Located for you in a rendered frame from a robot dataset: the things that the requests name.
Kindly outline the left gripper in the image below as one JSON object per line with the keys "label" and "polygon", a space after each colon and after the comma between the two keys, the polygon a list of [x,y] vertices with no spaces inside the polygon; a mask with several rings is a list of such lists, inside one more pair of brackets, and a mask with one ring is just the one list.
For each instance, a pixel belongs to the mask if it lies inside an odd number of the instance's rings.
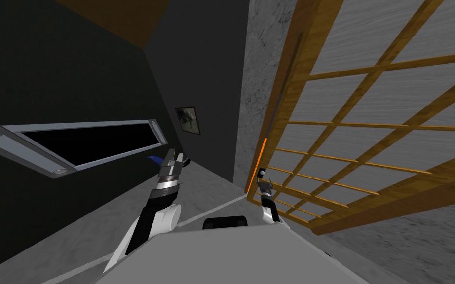
{"label": "left gripper", "polygon": [[162,161],[158,174],[160,179],[179,178],[185,161],[185,156],[183,153],[179,153],[175,159],[175,151],[176,150],[174,148],[170,148],[166,154],[166,160]]}

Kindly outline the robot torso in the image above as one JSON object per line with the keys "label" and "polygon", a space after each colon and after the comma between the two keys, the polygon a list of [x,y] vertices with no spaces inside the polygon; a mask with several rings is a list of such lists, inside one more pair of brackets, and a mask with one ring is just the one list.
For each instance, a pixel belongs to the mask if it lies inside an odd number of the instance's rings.
{"label": "robot torso", "polygon": [[285,225],[172,232],[177,220],[159,215],[92,284],[369,284]]}

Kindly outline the grey framed dark window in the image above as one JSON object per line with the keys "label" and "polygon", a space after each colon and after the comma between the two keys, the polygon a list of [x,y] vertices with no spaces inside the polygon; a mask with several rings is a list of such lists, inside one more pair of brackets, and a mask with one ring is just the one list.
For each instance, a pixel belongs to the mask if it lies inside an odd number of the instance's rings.
{"label": "grey framed dark window", "polygon": [[0,125],[0,156],[50,178],[167,143],[155,119]]}

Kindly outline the wooden lattice door leaf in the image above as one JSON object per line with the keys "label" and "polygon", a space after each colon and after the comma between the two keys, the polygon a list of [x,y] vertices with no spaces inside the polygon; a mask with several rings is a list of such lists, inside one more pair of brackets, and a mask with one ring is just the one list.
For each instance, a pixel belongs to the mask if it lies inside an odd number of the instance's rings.
{"label": "wooden lattice door leaf", "polygon": [[298,0],[249,177],[316,235],[454,205],[455,0]]}

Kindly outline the dark framed wall picture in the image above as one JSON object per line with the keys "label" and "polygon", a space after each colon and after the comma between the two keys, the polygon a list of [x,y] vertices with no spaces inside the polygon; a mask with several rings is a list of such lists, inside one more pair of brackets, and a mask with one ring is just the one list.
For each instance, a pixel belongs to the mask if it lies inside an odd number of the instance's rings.
{"label": "dark framed wall picture", "polygon": [[175,108],[179,125],[184,132],[200,135],[195,107]]}

